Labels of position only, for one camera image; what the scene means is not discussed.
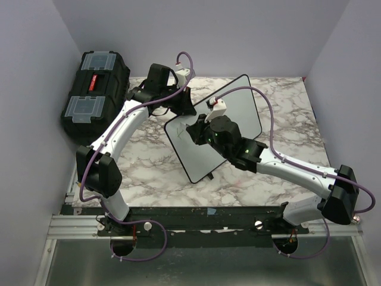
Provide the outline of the white whiteboard black frame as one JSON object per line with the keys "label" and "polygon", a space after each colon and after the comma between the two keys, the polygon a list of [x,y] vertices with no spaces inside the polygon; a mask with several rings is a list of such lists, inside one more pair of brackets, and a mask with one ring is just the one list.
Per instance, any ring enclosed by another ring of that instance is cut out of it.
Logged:
{"label": "white whiteboard black frame", "polygon": [[[256,138],[262,133],[249,77],[245,74],[195,104],[195,116],[177,116],[164,125],[166,135],[191,183],[195,184],[228,161],[235,168],[256,172],[259,156],[264,149]],[[196,145],[186,131],[200,114],[208,114],[207,101],[223,95],[227,110],[212,119],[210,133],[213,146]]]}

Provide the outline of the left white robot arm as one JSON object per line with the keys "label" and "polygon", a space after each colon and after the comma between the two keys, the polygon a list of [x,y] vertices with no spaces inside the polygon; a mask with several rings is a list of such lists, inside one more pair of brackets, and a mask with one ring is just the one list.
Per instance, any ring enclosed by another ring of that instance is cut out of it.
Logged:
{"label": "left white robot arm", "polygon": [[127,93],[121,112],[106,131],[89,146],[77,150],[80,189],[95,193],[94,198],[114,217],[111,227],[119,235],[131,231],[132,221],[126,217],[129,206],[120,192],[122,175],[118,158],[134,132],[155,109],[164,107],[180,116],[196,113],[188,87],[194,75],[193,69],[186,69],[180,63],[175,70],[152,64],[147,78]]}

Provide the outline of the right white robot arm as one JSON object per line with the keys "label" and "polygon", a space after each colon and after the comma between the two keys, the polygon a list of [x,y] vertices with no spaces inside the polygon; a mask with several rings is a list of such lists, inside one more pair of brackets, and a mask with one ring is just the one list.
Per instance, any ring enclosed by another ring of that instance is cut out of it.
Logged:
{"label": "right white robot arm", "polygon": [[315,194],[282,204],[282,213],[274,218],[278,232],[285,234],[304,222],[322,218],[339,225],[351,223],[359,195],[352,168],[341,165],[334,169],[288,159],[262,142],[243,137],[238,124],[227,116],[218,116],[210,122],[205,117],[202,114],[194,124],[186,126],[196,145],[208,144],[239,170],[272,175]]}

